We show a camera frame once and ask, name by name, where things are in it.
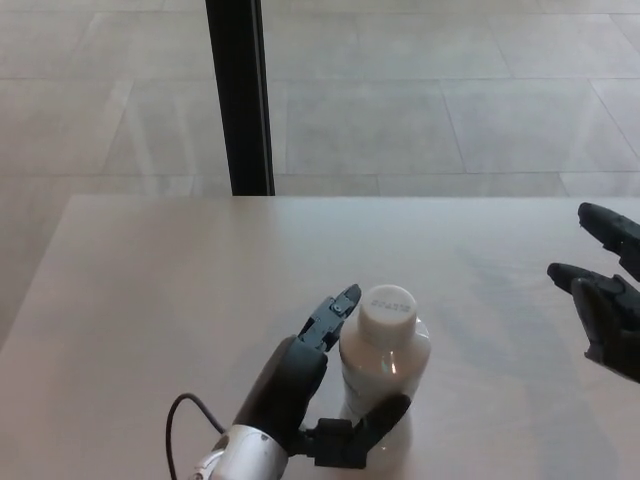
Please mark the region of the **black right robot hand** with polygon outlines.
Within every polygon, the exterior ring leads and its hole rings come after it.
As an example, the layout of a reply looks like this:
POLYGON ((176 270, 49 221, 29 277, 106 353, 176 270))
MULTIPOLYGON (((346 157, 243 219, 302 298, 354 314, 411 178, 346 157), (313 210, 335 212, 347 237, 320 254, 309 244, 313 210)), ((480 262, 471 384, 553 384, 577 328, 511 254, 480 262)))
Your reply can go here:
MULTIPOLYGON (((639 224, 603 206, 583 202, 579 224, 619 265, 639 278, 639 224)), ((639 381, 639 291, 619 275, 606 277, 574 265, 552 263, 547 275, 568 293, 589 345, 585 357, 634 382, 639 381)))

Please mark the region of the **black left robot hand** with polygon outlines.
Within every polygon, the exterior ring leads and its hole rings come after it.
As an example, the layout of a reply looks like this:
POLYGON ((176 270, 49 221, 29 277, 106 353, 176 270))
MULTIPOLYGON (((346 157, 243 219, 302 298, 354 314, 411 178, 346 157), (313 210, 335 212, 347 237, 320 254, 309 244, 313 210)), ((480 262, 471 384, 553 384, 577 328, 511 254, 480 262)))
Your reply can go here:
POLYGON ((246 451, 245 459, 267 456, 277 463, 304 455, 319 467, 366 467, 369 451, 408 411, 408 396, 384 398, 357 424, 322 418, 313 429, 301 428, 326 374, 327 353, 338 342, 342 326, 361 295, 360 287, 353 284, 337 296, 327 297, 299 334, 278 345, 234 419, 227 451, 238 447, 246 451))

